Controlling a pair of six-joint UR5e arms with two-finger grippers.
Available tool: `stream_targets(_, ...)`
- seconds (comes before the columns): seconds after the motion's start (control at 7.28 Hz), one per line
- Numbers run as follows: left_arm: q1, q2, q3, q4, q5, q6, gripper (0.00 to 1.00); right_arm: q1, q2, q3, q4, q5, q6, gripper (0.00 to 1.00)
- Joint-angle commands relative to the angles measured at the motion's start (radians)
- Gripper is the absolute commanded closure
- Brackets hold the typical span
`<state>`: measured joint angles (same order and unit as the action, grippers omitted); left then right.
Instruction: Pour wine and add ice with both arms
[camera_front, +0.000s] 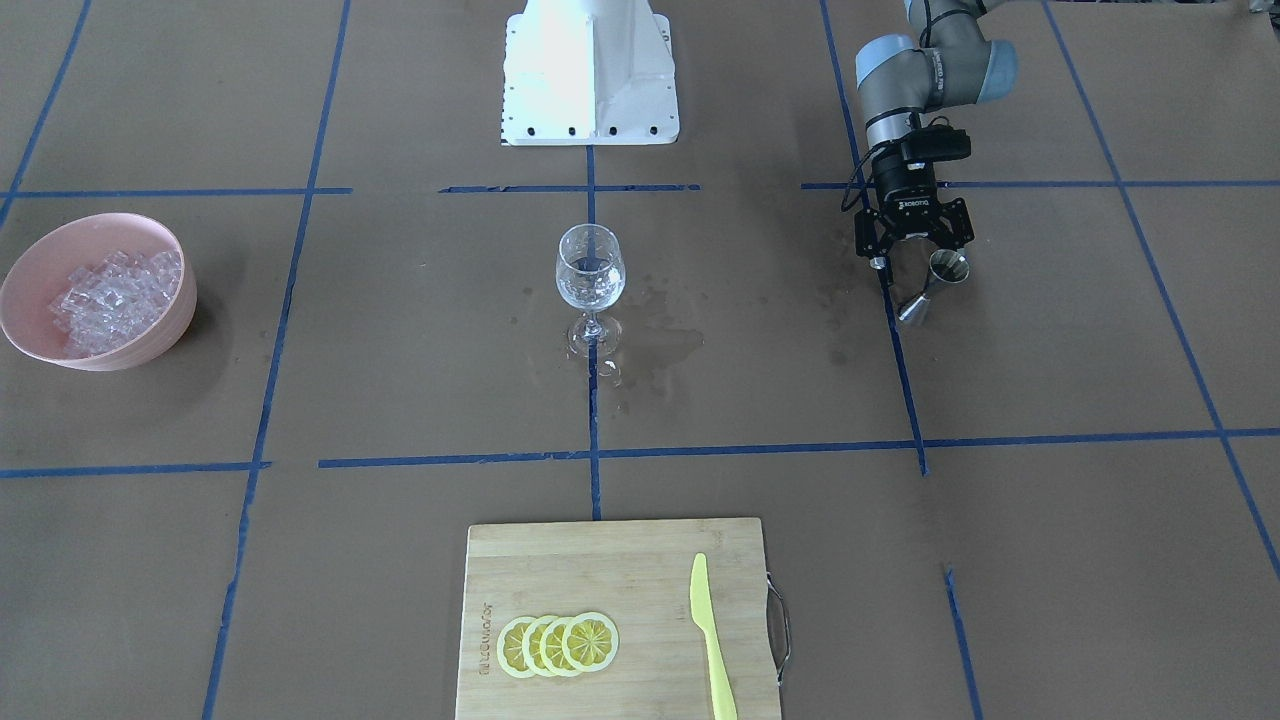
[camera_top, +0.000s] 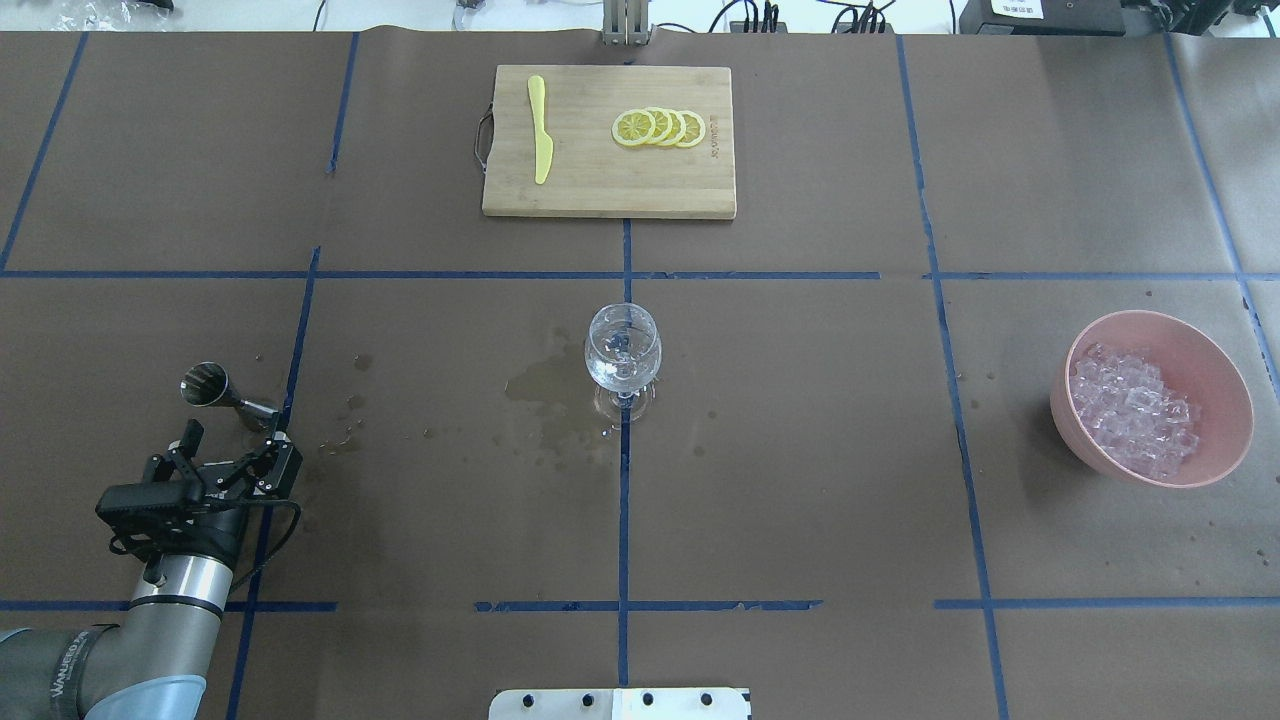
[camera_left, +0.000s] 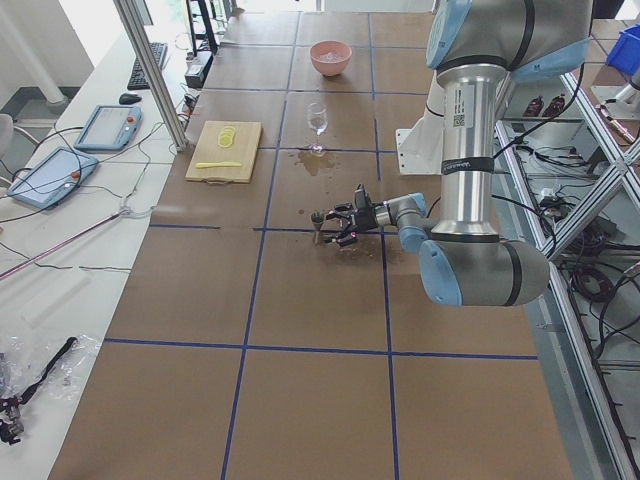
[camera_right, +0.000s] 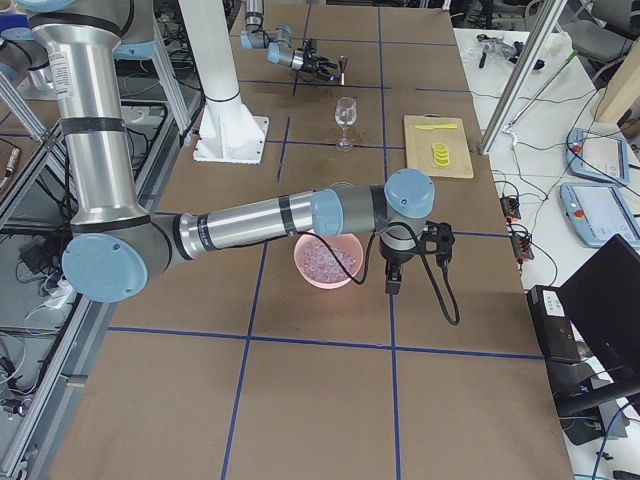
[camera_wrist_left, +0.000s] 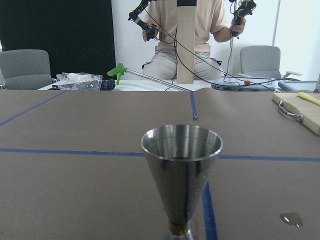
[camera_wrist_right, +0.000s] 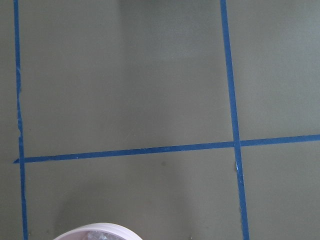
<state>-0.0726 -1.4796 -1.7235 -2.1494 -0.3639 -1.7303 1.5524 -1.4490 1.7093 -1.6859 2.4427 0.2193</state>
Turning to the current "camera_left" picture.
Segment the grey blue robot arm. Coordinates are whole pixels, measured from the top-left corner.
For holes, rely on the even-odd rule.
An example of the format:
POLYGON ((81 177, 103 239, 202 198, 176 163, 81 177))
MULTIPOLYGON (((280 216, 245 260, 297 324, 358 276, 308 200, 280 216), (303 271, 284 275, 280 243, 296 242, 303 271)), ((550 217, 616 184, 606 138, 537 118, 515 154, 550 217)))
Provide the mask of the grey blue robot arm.
POLYGON ((499 84, 535 81, 576 69, 588 49, 588 1, 443 1, 426 52, 444 93, 440 217, 427 218, 420 193, 380 203, 358 189, 330 217, 341 223, 334 244, 361 232, 397 229, 402 248, 419 258, 424 290, 449 306, 512 306, 546 288, 547 258, 502 239, 492 227, 493 137, 499 84))

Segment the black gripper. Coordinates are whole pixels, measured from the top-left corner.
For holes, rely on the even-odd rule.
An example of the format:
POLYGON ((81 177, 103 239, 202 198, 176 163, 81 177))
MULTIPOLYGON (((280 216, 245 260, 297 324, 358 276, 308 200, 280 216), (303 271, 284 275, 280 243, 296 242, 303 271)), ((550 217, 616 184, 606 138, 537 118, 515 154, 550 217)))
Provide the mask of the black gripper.
POLYGON ((324 244, 352 245, 358 241, 358 233, 378 227, 374 207, 354 208, 351 202, 336 205, 325 215, 325 219, 327 221, 351 221, 351 230, 340 231, 334 235, 323 235, 322 242, 324 244))

